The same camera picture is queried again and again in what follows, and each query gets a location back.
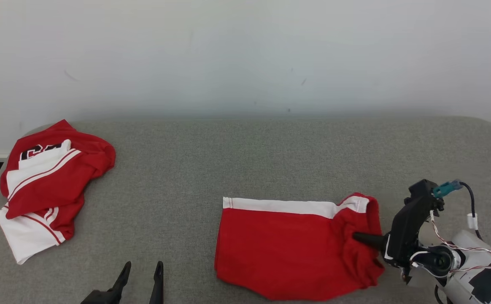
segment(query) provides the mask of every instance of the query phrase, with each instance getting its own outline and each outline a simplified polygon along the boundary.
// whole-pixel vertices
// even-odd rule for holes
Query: clothing pile
[[[16,142],[0,178],[0,226],[18,264],[73,237],[86,184],[115,158],[111,144],[65,120]]]

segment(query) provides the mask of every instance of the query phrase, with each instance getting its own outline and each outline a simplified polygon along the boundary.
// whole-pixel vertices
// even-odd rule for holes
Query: gray couch
[[[420,119],[252,119],[78,122],[116,148],[116,167],[92,181],[72,240],[17,265],[0,229],[0,303],[80,303],[112,287],[132,262],[122,304],[148,303],[165,263],[166,303],[265,303],[216,279],[222,197],[338,202],[374,196],[384,232],[407,188],[459,178],[477,199],[491,245],[491,123]],[[466,227],[469,194],[446,199],[438,219],[450,237]],[[6,199],[0,194],[0,208]],[[333,303],[435,303],[433,283],[410,288],[388,268],[377,287]]]

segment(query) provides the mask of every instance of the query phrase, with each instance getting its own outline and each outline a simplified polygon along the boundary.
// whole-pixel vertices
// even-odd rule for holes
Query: cable
[[[433,277],[436,277],[437,279],[444,279],[445,277],[448,277],[450,273],[446,273],[445,275],[435,275],[429,269],[425,268],[422,264],[415,262],[419,267],[423,268],[425,271],[429,272],[429,274]]]
[[[437,228],[437,225],[435,224],[435,218],[433,215],[433,210],[429,211],[429,217],[430,217],[429,220],[431,221],[431,224],[433,224],[433,229],[435,230],[435,234],[442,241],[443,244],[448,246],[448,248],[451,248],[453,250],[463,250],[463,251],[472,251],[472,252],[489,252],[491,254],[491,250],[488,250],[487,248],[481,248],[481,247],[463,248],[463,247],[459,247],[459,246],[456,246],[454,244],[448,243],[448,241],[443,239],[442,236],[440,236],[440,234],[439,234],[439,229]]]
[[[469,194],[471,195],[471,213],[472,213],[472,217],[473,218],[476,218],[476,212],[475,212],[475,194],[472,192],[471,186],[467,185],[467,183],[459,182],[459,184],[462,185],[463,187],[467,188],[467,190],[469,191]],[[480,235],[480,231],[478,231],[478,229],[476,229],[475,232],[476,232],[476,236],[479,239],[482,240],[481,235]]]
[[[424,254],[424,253],[429,253],[429,251],[417,251],[417,252],[414,252],[414,254],[409,258],[409,260],[411,262],[414,262],[413,261],[413,258],[415,258],[415,256],[419,255],[419,254]]]
[[[439,286],[435,285],[435,299],[437,299],[438,304],[444,304],[439,297]]]
[[[450,271],[450,272],[453,273],[453,272],[458,272],[458,271],[471,271],[473,269],[491,269],[491,266],[474,266],[471,268],[454,269],[453,271]]]

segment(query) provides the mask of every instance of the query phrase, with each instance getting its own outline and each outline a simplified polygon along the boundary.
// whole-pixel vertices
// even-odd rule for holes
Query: red stripe
[[[45,216],[45,220],[48,220],[48,219],[49,219],[49,217],[51,217],[51,215],[52,215],[53,213],[54,213],[54,208],[52,208],[52,212],[51,212],[51,214],[49,214],[49,215]]]
[[[16,187],[15,189],[11,192],[11,196],[8,198],[8,200],[10,200],[12,197],[13,197],[13,194],[15,193],[15,191],[17,190],[17,188],[20,187],[20,185],[22,185],[22,183],[24,183],[25,181],[27,181],[28,179],[31,179],[32,177],[36,177],[38,175],[42,175],[42,174],[45,174],[45,173],[48,173],[49,171],[53,171],[56,167],[58,167],[59,164],[62,163],[62,161],[64,160],[64,158],[66,158],[69,154],[72,154],[73,152],[75,152],[76,150],[75,149],[71,149],[67,154],[64,155],[64,157],[62,157],[62,159],[60,159],[60,161],[54,165],[54,167],[52,167],[51,169],[45,171],[45,172],[41,172],[41,173],[37,173],[36,175],[32,175],[30,177],[28,177],[27,179],[24,179],[24,181],[20,182]]]
[[[47,227],[47,225],[41,223],[40,221],[34,219],[31,216],[28,216],[28,215],[21,215],[21,216],[27,217],[28,219],[30,219],[32,221],[36,221],[36,222],[40,223],[43,227],[45,227],[51,233],[52,236],[54,236],[54,238],[56,239],[56,241],[58,242],[58,244],[62,244],[62,242],[60,242],[60,240],[58,239],[58,237],[54,234],[54,232],[49,227]]]

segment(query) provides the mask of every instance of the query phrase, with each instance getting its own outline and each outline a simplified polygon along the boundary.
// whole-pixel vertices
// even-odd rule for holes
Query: white stripe
[[[51,214],[52,209],[53,209],[53,208],[49,208],[49,209],[47,210],[47,213],[45,213],[45,216],[44,216],[43,218],[45,218],[45,219],[46,219],[46,218],[47,218],[47,216],[49,216],[49,214]]]
[[[388,245],[390,244],[390,234],[388,234],[388,240],[386,241],[386,250],[384,251],[384,258],[386,260],[393,260],[391,256],[388,255]]]
[[[339,206],[333,202],[300,202],[300,201],[273,201],[251,200],[249,198],[223,198],[223,208],[284,212],[294,214],[313,214],[333,219],[341,210],[349,208],[355,212],[365,213],[369,199],[361,196],[351,196]]]
[[[49,229],[51,229],[54,232],[54,234],[56,235],[56,237],[58,237],[58,240],[60,240],[61,243],[63,243],[66,240],[66,238],[64,237],[64,235],[62,234],[62,232],[56,231],[56,230],[52,229],[51,226],[49,224],[47,224],[47,221],[44,218],[42,218],[41,216],[39,216],[39,215],[37,215],[35,213],[27,213],[26,215],[29,216],[29,217],[33,217],[34,219],[40,221],[41,223],[43,223],[43,225],[45,225]]]
[[[45,173],[43,173],[43,174],[34,175],[33,177],[31,177],[31,178],[29,178],[29,179],[25,180],[25,181],[24,181],[24,182],[22,182],[20,185],[18,185],[18,187],[16,187],[16,189],[13,191],[13,193],[12,193],[12,194],[10,194],[10,196],[9,196],[8,200],[11,200],[11,199],[13,198],[13,196],[14,196],[14,195],[15,195],[15,194],[16,194],[16,193],[17,193],[17,192],[20,190],[20,189],[22,189],[22,187],[24,187],[24,186],[28,185],[29,183],[31,183],[31,182],[33,182],[33,181],[37,181],[38,179],[41,179],[41,178],[46,177],[46,176],[48,176],[48,175],[51,175],[51,174],[53,174],[54,172],[56,172],[56,171],[60,170],[60,168],[64,167],[64,165],[65,165],[65,164],[66,164],[68,161],[70,161],[70,160],[71,160],[72,158],[74,158],[76,155],[78,155],[79,153],[81,153],[81,151],[78,151],[78,150],[76,150],[76,149],[71,149],[70,151],[73,151],[73,152],[72,152],[72,153],[70,153],[70,154],[67,154],[67,155],[66,155],[64,158],[62,158],[62,159],[61,159],[61,160],[58,162],[58,165],[57,165],[57,166],[56,166],[54,169],[52,169],[52,170],[50,170],[50,171],[48,171],[48,172],[45,172]]]
[[[24,216],[8,220],[6,213],[7,208],[0,210],[0,227],[18,264],[23,264],[34,254],[49,247],[58,246],[56,238],[43,225]]]
[[[56,220],[56,217],[58,216],[58,207],[56,206],[53,209],[54,209],[53,210],[54,213],[51,216],[49,216],[49,218],[47,219],[47,223],[49,223],[49,225],[53,223],[54,220]]]

